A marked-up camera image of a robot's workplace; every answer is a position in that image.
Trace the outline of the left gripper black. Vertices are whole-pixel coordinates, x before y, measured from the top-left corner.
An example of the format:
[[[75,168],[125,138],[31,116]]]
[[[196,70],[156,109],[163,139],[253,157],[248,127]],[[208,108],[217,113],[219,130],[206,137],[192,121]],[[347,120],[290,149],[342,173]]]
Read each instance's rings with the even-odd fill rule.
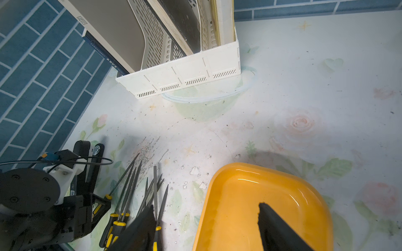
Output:
[[[111,207],[111,201],[94,194],[96,180],[102,163],[105,146],[91,146],[89,141],[77,141],[73,153],[88,156],[87,166],[75,176],[63,204],[53,206],[49,216],[56,226],[46,234],[43,246],[54,246],[78,240],[90,234]],[[92,213],[98,204],[104,205],[97,216]]]

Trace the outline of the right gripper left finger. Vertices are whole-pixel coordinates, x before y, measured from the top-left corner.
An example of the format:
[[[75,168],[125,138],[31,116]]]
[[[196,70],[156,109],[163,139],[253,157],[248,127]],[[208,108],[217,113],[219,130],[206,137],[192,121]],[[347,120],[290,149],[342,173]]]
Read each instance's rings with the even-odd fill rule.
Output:
[[[153,205],[145,207],[128,227],[124,222],[114,222],[106,242],[107,251],[152,251],[156,233]]]

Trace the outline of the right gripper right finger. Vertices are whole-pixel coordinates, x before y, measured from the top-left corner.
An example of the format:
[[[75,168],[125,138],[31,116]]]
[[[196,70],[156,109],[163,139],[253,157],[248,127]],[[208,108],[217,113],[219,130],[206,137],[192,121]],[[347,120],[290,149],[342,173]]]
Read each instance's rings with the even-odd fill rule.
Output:
[[[313,249],[267,204],[259,203],[258,227],[264,251]]]

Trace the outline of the file tool yellow black handle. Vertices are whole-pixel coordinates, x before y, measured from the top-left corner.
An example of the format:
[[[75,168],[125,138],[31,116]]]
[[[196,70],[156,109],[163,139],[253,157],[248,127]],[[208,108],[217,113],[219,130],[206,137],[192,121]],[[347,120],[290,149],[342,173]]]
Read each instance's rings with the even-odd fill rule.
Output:
[[[120,179],[118,180],[118,182],[116,183],[116,185],[113,187],[113,189],[111,190],[111,192],[108,193],[108,194],[106,194],[106,195],[104,196],[104,199],[106,199],[106,200],[108,200],[108,201],[112,201],[112,199],[113,199],[112,195],[113,195],[114,191],[118,188],[120,182],[123,180],[123,178],[126,176],[126,174],[134,167],[135,160],[138,158],[139,154],[140,154],[140,153],[138,153],[138,154],[135,156],[135,158],[132,160],[132,162],[129,164],[129,166],[127,167],[127,169],[126,169],[126,170],[124,171],[124,173],[121,175]],[[100,212],[100,210],[103,209],[103,208],[104,208],[104,205],[98,204],[97,207],[94,209],[94,211],[93,211],[93,213],[92,213],[92,216],[93,216],[93,217],[97,216],[98,213]]]

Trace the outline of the yellow plastic tray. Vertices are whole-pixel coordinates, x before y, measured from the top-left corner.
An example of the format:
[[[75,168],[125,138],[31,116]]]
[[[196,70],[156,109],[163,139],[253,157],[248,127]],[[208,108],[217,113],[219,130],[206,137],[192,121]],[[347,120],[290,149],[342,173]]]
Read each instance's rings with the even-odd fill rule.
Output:
[[[331,251],[329,208],[308,182],[246,163],[210,181],[195,251]]]

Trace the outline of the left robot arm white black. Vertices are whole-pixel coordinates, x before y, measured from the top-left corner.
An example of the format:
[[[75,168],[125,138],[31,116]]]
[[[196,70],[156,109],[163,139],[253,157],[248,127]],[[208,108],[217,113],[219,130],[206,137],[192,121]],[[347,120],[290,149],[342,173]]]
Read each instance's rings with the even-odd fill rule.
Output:
[[[111,207],[94,193],[99,169],[111,161],[99,143],[47,153],[1,173],[1,250],[30,251],[90,234]]]

